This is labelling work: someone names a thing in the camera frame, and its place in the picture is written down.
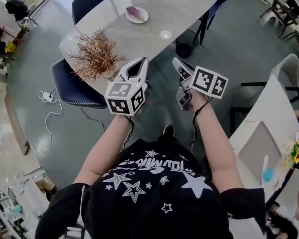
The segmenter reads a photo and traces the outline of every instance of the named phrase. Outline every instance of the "navy chair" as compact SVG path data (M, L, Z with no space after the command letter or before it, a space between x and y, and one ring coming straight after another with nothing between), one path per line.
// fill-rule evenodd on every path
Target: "navy chair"
M86 14L104 0L74 0L72 2L72 18L78 23Z
M51 73L62 101L75 106L107 108L104 96L75 76L64 58L51 66Z
M213 21L216 12L219 10L221 5L225 2L226 0L217 0L217 2L201 17L199 20L201 21L201 24L198 28L198 31L196 32L194 41L198 38L198 35L200 34L200 41L199 44L201 45L205 36L205 31L206 28L209 29L211 22Z

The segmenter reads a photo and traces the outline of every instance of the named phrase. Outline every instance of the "white desk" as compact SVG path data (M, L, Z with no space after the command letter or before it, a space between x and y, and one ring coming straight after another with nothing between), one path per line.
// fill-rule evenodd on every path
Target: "white desk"
M139 57L153 59L186 29L207 12L217 0L104 0L91 10L60 43L60 50L77 71L69 54L76 49L76 37L91 36L105 28L107 36L117 42L116 51L127 56L124 64ZM126 7L137 6L149 13L143 24L134 24L125 16ZM92 88L104 94L109 80L86 81Z
M234 149L238 171L245 188L259 188L260 183L239 158L239 152L254 132L257 122L263 121L271 133L281 153L285 152L287 141L294 141L299 123L285 90L275 76L271 76L257 102L230 137ZM290 165L276 170L279 178L285 178ZM265 188L266 201L273 195L274 185L268 183Z

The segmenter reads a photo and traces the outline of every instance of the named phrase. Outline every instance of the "backpack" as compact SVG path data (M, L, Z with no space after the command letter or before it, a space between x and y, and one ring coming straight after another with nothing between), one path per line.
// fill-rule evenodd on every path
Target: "backpack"
M25 0L7 0L5 8L9 14L13 14L15 20L22 20L29 15L28 6L25 4Z

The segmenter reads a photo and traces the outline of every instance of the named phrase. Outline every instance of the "brown dried branches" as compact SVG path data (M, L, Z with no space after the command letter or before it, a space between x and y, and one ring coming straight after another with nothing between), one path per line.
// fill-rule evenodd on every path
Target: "brown dried branches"
M71 52L70 57L75 59L79 68L76 74L83 80L96 81L105 72L114 70L118 62L126 61L125 55L114 52L116 42L109 39L102 28L91 37L84 35L77 40L77 52Z

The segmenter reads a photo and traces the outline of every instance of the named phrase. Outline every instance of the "shoe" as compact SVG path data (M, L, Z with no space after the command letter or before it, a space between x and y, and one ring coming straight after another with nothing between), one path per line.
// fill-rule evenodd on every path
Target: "shoe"
M173 137L175 135L174 126L172 124L168 124L163 130L163 135Z

